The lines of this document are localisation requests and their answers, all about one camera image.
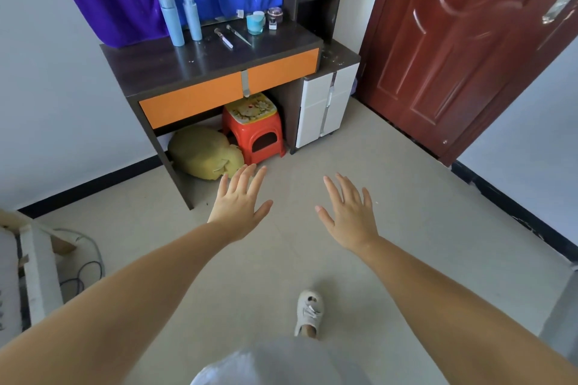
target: person's left arm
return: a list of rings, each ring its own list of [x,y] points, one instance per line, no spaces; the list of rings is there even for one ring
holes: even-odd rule
[[[0,350],[4,385],[120,383],[163,329],[203,267],[269,213],[255,212],[266,174],[223,176],[206,224],[105,277]]]

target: red wooden door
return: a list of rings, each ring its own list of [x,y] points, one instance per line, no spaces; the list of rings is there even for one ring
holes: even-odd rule
[[[572,15],[544,24],[556,1],[386,0],[359,97],[441,156]]]

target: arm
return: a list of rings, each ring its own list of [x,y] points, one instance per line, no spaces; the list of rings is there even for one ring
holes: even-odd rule
[[[372,201],[337,174],[324,177],[335,212],[329,233],[379,277],[415,336],[452,384],[577,384],[578,370],[487,301],[379,237]]]
[[[255,201],[266,170],[223,176],[209,221],[102,279],[0,350],[2,382],[120,383],[163,329],[199,272],[269,212]]]

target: door frame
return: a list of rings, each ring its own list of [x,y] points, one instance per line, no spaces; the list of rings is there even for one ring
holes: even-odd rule
[[[361,62],[357,72],[360,88],[364,86],[363,77],[369,50],[378,30],[379,20],[387,0],[375,0],[369,22],[365,30],[359,55]],[[572,0],[560,12],[552,23],[554,27],[546,43],[536,51],[531,60],[521,67],[511,81],[476,116],[473,122],[452,143],[439,161],[446,166],[451,165],[469,147],[484,130],[504,112],[506,108],[540,75],[546,67],[576,38],[578,35],[578,0]]]

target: finger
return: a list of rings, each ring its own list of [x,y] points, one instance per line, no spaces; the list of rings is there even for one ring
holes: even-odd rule
[[[325,210],[320,205],[315,206],[315,211],[317,212],[319,219],[323,222],[323,225],[325,226],[327,231],[331,233],[333,227],[335,227],[335,222],[333,221],[333,218],[331,218],[329,213],[327,213],[327,210]]]
[[[249,187],[249,178],[253,176],[255,169],[255,163],[245,168],[241,174],[241,177],[239,178],[239,184],[237,184],[237,192],[247,193],[247,187]]]
[[[217,191],[217,198],[224,197],[227,193],[227,183],[229,182],[229,176],[224,173],[221,177],[221,182],[219,183],[219,190]]]
[[[255,178],[251,182],[249,186],[249,190],[247,191],[247,195],[250,195],[256,199],[256,196],[259,194],[259,189],[261,188],[261,184],[263,183],[263,179],[267,175],[267,166],[262,167],[256,173]]]
[[[331,200],[331,204],[333,207],[337,207],[339,204],[343,204],[343,199],[341,199],[341,195],[335,187],[333,181],[328,176],[323,177],[323,182],[325,183],[325,187],[327,188],[327,192],[329,192],[329,199]]]
[[[371,195],[369,195],[369,191],[364,187],[361,189],[363,192],[363,205],[369,208],[373,207],[373,202],[371,201]]]
[[[263,218],[265,216],[267,216],[267,214],[269,214],[269,211],[271,210],[272,205],[273,205],[273,200],[269,199],[269,200],[265,201],[263,204],[261,204],[261,207],[259,207],[257,209],[257,211],[255,212],[255,215],[254,215],[254,219],[255,219],[257,224],[259,222],[261,222],[263,220]]]
[[[235,172],[235,175],[233,175],[233,178],[231,178],[231,183],[229,183],[229,190],[227,191],[228,194],[231,194],[233,192],[235,192],[235,190],[237,190],[237,184],[239,183],[239,178],[241,177],[241,174],[243,173],[243,171],[247,169],[247,165],[244,164],[242,165],[239,170],[237,172]]]
[[[347,183],[348,188],[351,189],[355,202],[361,204],[361,196],[359,196],[359,190],[357,190],[357,187],[351,183],[351,180],[348,177],[343,177],[343,179],[345,180],[345,183]]]
[[[335,176],[337,177],[337,181],[339,181],[339,185],[341,186],[343,202],[353,201],[353,192],[351,191],[349,184],[347,184],[347,181],[345,181],[345,178],[343,178],[343,176],[341,176],[339,173],[335,174]]]

